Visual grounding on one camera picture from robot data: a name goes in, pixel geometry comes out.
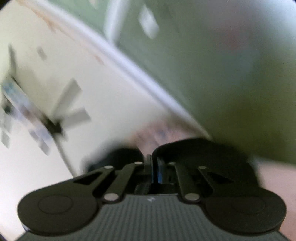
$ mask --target black circular pad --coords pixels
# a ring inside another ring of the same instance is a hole
[[[38,203],[38,207],[42,212],[53,215],[65,213],[69,211],[72,206],[72,199],[62,195],[45,197]]]
[[[286,216],[286,205],[276,194],[260,187],[223,188],[206,198],[205,208],[218,227],[237,234],[262,234],[278,230]]]
[[[56,236],[87,225],[98,212],[98,204],[87,185],[64,182],[26,195],[17,212],[28,231]]]

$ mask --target green wall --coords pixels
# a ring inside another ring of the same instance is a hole
[[[138,21],[143,4],[154,39]],[[131,0],[118,47],[215,140],[296,163],[295,29],[292,0]]]
[[[103,33],[105,13],[109,0],[49,0]]]

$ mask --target gray ribbed surface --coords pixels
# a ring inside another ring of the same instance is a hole
[[[214,226],[196,205],[176,196],[126,196],[121,203],[105,205],[82,230],[61,237],[26,233],[19,241],[287,241],[278,232],[242,237]]]

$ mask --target ceiling fan blade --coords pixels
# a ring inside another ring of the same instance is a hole
[[[5,131],[2,131],[1,141],[6,146],[6,148],[9,148],[10,140],[9,136]]]
[[[12,47],[12,45],[8,46],[8,50],[9,50],[9,59],[10,59],[10,68],[11,68],[11,75],[13,77],[15,77],[16,75],[16,71],[17,71],[17,63],[16,63],[16,59],[15,59],[15,51]]]
[[[75,111],[73,114],[70,114],[64,117],[61,125],[63,129],[67,129],[90,120],[91,120],[90,116],[88,115],[86,110],[83,108]]]
[[[0,126],[3,127],[3,123],[4,123],[4,115],[5,115],[5,112],[4,112],[4,109],[3,108],[0,108]]]
[[[65,152],[64,152],[64,149],[59,141],[59,138],[54,138],[54,142],[56,144],[56,147],[57,147],[57,150],[59,151],[60,155],[61,155],[61,158],[63,159],[66,167],[68,168],[69,172],[71,173],[71,175],[73,177],[77,177],[77,173],[76,171],[74,170],[74,168],[72,167],[71,165],[71,162],[69,161],[69,159],[67,158]]]
[[[12,119],[11,116],[6,113],[3,114],[3,127],[7,132],[10,133],[12,127]]]
[[[49,154],[49,147],[48,147],[48,145],[45,143],[44,140],[42,140],[42,141],[40,142],[39,147],[40,147],[40,149],[43,151],[43,153],[44,153],[45,155],[48,155],[48,154]]]
[[[67,109],[71,106],[74,99],[81,92],[81,88],[78,86],[75,79],[72,79],[65,91],[62,93],[55,110],[53,111],[53,118],[59,118]]]

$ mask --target ceiling fan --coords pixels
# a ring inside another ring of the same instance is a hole
[[[90,116],[84,108],[68,113],[69,108],[81,93],[81,88],[72,79],[57,102],[52,115],[47,116],[30,101],[19,85],[16,75],[15,51],[11,45],[9,46],[9,56],[10,72],[1,86],[3,94],[3,116],[0,122],[2,128],[1,142],[9,148],[9,132],[12,127],[12,120],[17,119],[28,127],[31,136],[45,154],[49,153],[49,147],[54,142],[70,172],[74,174],[58,140],[59,136],[65,136],[66,129],[90,121]]]

